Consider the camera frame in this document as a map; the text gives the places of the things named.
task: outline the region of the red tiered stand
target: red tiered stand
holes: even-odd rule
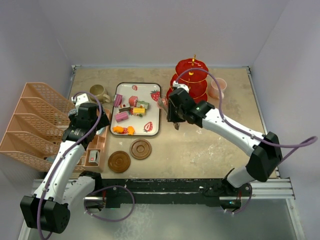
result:
[[[207,66],[204,62],[196,59],[196,55],[193,58],[188,58],[181,60],[175,67],[175,74],[173,75],[170,81],[170,88],[166,93],[166,98],[169,98],[169,94],[173,91],[173,82],[177,80],[178,76],[183,73],[185,70],[192,68],[201,68],[208,71]],[[189,87],[189,94],[194,99],[196,103],[200,101],[208,101],[207,91],[207,74],[200,70],[191,70],[183,74],[178,80],[179,84],[185,84]]]

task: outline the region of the white tray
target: white tray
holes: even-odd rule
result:
[[[127,120],[117,122],[116,114],[119,113],[118,107],[113,107],[112,119],[111,119],[111,133],[119,136],[128,136],[127,133],[119,134],[113,131],[113,127],[121,126],[127,128],[132,126],[134,128],[133,136],[154,136],[160,129],[160,109],[157,106],[157,102],[152,99],[151,93],[159,91],[161,96],[161,87],[157,83],[138,83],[138,82],[122,82],[115,90],[116,94],[122,95],[121,104],[129,102],[131,96],[137,96],[138,101],[145,101],[149,103],[149,107],[144,116],[130,115]]]

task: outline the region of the wooden coaster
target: wooden coaster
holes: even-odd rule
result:
[[[151,144],[145,139],[137,139],[130,146],[130,154],[138,160],[146,159],[151,154]]]
[[[131,159],[125,151],[115,151],[108,160],[109,168],[117,173],[123,173],[130,167]]]

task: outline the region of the beige tabletop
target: beige tabletop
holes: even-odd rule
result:
[[[264,132],[247,70],[214,68],[209,71],[228,84],[222,102],[225,115],[248,128]],[[70,96],[101,84],[113,98],[121,82],[148,82],[160,84],[164,97],[174,73],[174,68],[78,68]],[[217,100],[209,97],[208,101],[218,106]],[[112,103],[103,106],[112,111]],[[171,122],[167,122],[163,112],[160,118],[159,133],[145,137],[152,145],[151,155],[144,160],[131,157],[131,165],[123,173],[111,171],[108,158],[116,151],[130,155],[130,144],[139,137],[108,134],[103,178],[223,178],[231,168],[244,166],[249,160],[237,146],[214,132],[186,122],[177,131]]]

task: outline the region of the white robotic arm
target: white robotic arm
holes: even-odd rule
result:
[[[69,113],[69,127],[63,132],[59,152],[49,172],[33,196],[24,196],[20,202],[29,228],[38,228],[40,221],[42,230],[62,233],[68,225],[71,208],[102,185],[99,184],[100,174],[84,172],[72,187],[65,191],[76,164],[96,132],[110,124],[104,110],[101,110],[101,115],[97,117],[98,106],[89,103],[86,94],[78,98],[76,109]]]
[[[227,120],[238,129],[251,133],[252,136],[257,136],[274,144],[279,144],[277,135],[272,132],[264,135],[241,125],[227,116],[222,119],[219,110],[212,104],[206,101],[195,103],[189,95],[188,87],[184,84],[173,82],[173,87],[174,90],[168,99],[168,122],[176,124],[187,121],[190,124],[196,124],[201,128],[215,132],[238,146],[250,157],[246,166],[231,170],[225,177],[225,182],[231,188],[237,189],[243,184],[254,180],[267,181],[281,162],[282,153],[280,148],[267,145],[238,131],[226,124],[224,120]]]

